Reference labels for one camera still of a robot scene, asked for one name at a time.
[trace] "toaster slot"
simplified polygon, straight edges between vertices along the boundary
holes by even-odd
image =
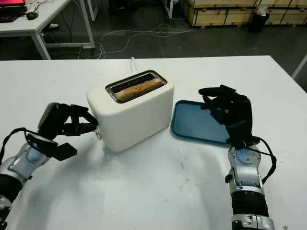
[[[167,84],[155,71],[149,70],[106,86],[106,91],[117,103],[125,103]]]

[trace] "gray floor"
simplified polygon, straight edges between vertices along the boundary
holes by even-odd
[[[63,15],[70,25],[73,13],[73,2],[64,10]],[[100,42],[101,37],[116,30],[148,31],[161,23],[166,23],[178,30],[189,30],[186,20],[177,16],[168,20],[166,11],[159,2],[140,2],[135,12],[123,15],[109,15],[107,3],[100,4],[100,12],[96,22],[91,22],[94,40]],[[46,35],[47,42],[68,41],[68,29],[61,14],[54,23],[60,28]],[[86,42],[83,20],[79,12],[75,12],[72,27],[73,41]],[[118,32],[106,36],[103,46],[106,51],[122,50],[133,32]],[[260,34],[253,34],[247,27],[206,27],[192,32],[175,34],[161,38],[140,35],[130,39],[127,48],[120,53],[107,54],[106,58],[182,58],[240,55],[271,55],[288,73],[292,74],[307,53],[307,28],[291,26],[267,26]],[[53,59],[76,59],[77,48],[50,49]],[[95,50],[82,50],[81,58],[88,58],[100,53],[99,44]],[[4,38],[0,40],[0,60],[41,59],[32,40],[25,38]]]

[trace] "wooden crate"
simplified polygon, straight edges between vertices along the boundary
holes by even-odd
[[[306,24],[307,10],[287,10],[281,24],[302,25]]]
[[[257,0],[189,0],[193,8],[209,7],[250,7],[256,4]]]
[[[226,10],[194,9],[187,1],[181,7],[192,26],[223,25],[226,18]]]
[[[258,6],[288,7],[291,0],[258,0]]]
[[[290,7],[298,7],[298,8],[307,7],[307,0],[292,0]]]
[[[224,25],[244,25],[251,18],[253,10],[228,10]]]
[[[269,9],[267,10],[268,14],[270,15],[269,19],[266,21],[266,25],[279,25],[283,19],[283,16],[286,13],[286,10],[276,10],[276,9]]]

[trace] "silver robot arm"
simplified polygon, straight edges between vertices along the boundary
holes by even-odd
[[[254,137],[252,131],[251,103],[247,96],[236,93],[236,90],[221,85],[217,88],[200,89],[204,99],[201,107],[209,109],[211,116],[225,128],[229,134],[226,140],[231,148],[228,152],[230,162],[229,174],[225,182],[229,183],[232,199],[233,230],[274,230],[274,223],[269,218],[265,201],[263,184],[276,168],[276,158],[265,140]],[[269,150],[260,152],[256,145],[262,141]],[[261,179],[258,166],[261,155],[269,155],[272,167],[268,175]]]
[[[35,169],[46,164],[51,157],[63,161],[77,154],[77,150],[70,144],[58,146],[53,139],[57,135],[80,136],[96,129],[98,123],[87,111],[87,108],[77,105],[51,103],[39,122],[37,133],[18,128],[4,139],[0,153],[0,230],[7,227],[5,219],[12,203],[25,183],[32,178]],[[89,123],[79,123],[79,117]],[[7,141],[19,131],[24,132],[27,143],[16,156],[2,163]]]
[[[228,159],[231,169],[225,181],[229,183],[232,198],[232,229],[275,230],[274,222],[269,218],[263,184],[258,172],[260,153],[231,147]]]

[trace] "toaster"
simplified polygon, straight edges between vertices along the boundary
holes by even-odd
[[[112,151],[127,149],[168,126],[174,83],[153,70],[91,88],[87,101],[98,134]]]

